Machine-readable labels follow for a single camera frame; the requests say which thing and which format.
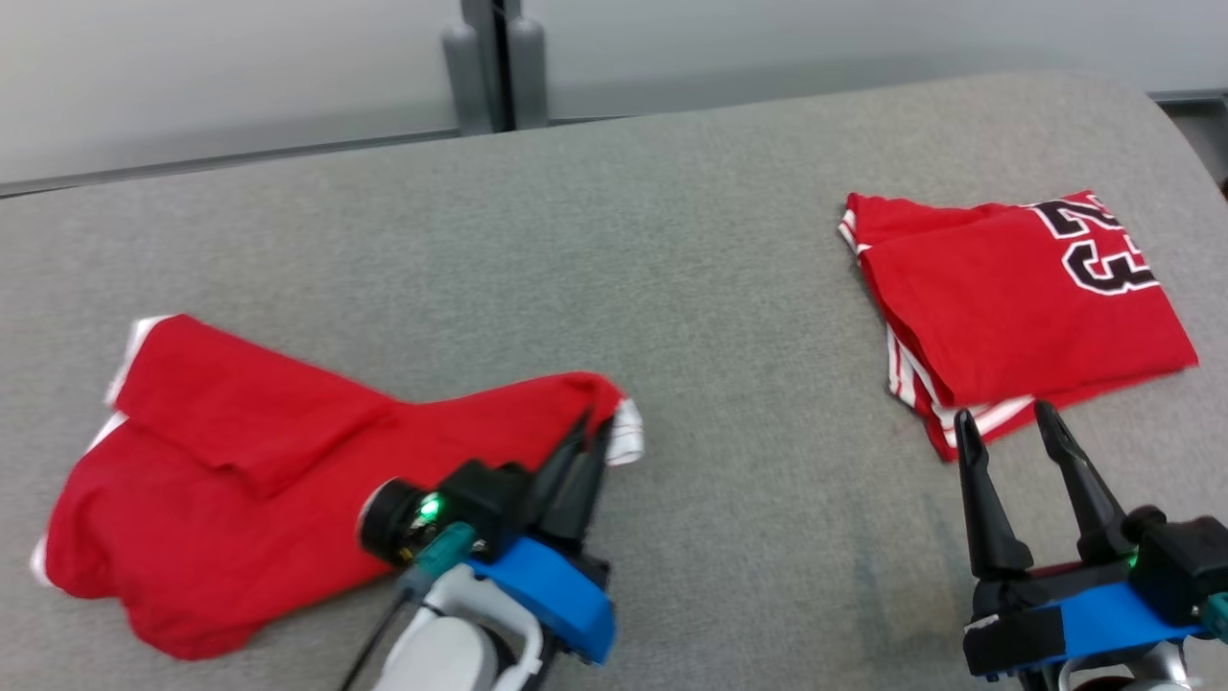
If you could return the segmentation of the red shorts white trim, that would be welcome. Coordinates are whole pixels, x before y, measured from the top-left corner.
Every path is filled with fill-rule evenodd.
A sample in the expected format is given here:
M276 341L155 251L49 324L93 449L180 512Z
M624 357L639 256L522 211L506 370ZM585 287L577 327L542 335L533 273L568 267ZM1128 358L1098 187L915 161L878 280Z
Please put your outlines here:
M183 660L386 574L359 524L391 477L433 490L470 460L534 471L578 419L610 423L607 464L643 452L639 407L596 372L405 403L185 314L131 325L106 405L31 569L115 598L139 639Z

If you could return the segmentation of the grey cylinder post foot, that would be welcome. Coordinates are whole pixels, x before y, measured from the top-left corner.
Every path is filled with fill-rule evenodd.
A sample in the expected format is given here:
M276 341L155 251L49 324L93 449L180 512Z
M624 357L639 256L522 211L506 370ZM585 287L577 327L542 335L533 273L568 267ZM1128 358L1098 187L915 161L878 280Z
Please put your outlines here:
M517 130L540 130L549 124L546 42L544 28L523 14L506 21L508 88Z
M494 133L478 32L468 23L452 25L441 43L460 136Z

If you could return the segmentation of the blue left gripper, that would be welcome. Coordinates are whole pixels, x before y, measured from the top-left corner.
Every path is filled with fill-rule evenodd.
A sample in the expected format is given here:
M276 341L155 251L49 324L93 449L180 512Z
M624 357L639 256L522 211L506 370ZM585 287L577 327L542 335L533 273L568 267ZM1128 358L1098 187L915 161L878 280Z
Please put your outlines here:
M530 481L527 525L558 550L583 550L600 498L613 420L589 430L591 412L558 442ZM562 554L534 538L517 538L495 561L469 558L475 576L491 579L510 599L588 663L605 665L616 639L613 603Z

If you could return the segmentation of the red basketball jersey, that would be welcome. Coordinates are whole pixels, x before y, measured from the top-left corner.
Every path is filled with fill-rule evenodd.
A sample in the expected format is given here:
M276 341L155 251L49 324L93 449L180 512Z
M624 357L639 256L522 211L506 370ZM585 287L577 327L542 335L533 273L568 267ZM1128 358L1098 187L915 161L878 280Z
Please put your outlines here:
M1094 191L939 207L849 194L837 232L885 320L887 389L957 460L957 412L984 441L1197 367L1126 226Z

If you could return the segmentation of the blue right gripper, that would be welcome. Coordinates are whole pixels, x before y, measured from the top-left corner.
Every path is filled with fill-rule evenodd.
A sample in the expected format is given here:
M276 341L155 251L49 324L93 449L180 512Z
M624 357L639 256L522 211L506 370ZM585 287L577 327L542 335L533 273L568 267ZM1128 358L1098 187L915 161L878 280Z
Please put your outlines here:
M1056 681L1066 663L1133 663L1162 643L1201 637L1201 623L1173 626L1129 583L1132 561L1122 506L1102 481L1052 403L1034 403L1047 458L1059 466L1077 520L1083 563L1032 568L989 473L989 452L970 410L955 415L957 473L971 573L973 617L963 652L973 677Z

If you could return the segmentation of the grey metal partition post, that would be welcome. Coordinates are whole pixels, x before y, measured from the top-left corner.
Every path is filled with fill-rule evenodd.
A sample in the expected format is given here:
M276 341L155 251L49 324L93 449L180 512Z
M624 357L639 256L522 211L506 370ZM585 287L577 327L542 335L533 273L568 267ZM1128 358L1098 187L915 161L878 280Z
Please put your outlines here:
M479 34L488 106L494 133L516 131L508 88L508 28L506 21L522 14L523 0L458 0L460 22Z

